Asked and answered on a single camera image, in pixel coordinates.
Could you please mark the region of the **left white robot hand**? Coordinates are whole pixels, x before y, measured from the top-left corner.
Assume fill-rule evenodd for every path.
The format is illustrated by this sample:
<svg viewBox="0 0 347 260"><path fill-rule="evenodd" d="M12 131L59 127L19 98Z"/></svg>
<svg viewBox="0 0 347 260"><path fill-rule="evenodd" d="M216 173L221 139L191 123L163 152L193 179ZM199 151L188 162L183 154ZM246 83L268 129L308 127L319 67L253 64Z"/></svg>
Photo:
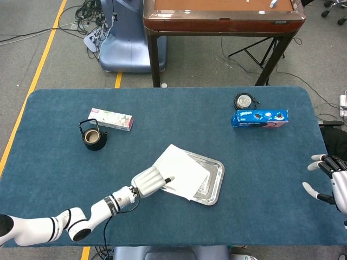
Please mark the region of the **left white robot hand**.
<svg viewBox="0 0 347 260"><path fill-rule="evenodd" d="M146 198L174 179L174 176L163 177L155 166L151 166L133 177L131 185L137 189L140 198Z"/></svg>

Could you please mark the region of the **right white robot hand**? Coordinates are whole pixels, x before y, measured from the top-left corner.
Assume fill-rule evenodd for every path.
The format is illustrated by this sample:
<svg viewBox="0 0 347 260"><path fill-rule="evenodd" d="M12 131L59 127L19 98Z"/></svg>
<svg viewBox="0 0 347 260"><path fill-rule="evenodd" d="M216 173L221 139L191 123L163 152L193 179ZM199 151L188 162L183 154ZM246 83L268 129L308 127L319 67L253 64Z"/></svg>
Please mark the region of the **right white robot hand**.
<svg viewBox="0 0 347 260"><path fill-rule="evenodd" d="M302 182L305 191L313 198L335 205L337 210L346 215L346 161L335 155L316 154L311 157L309 171L320 169L329 178L332 195L323 194L312 188L307 182Z"/></svg>

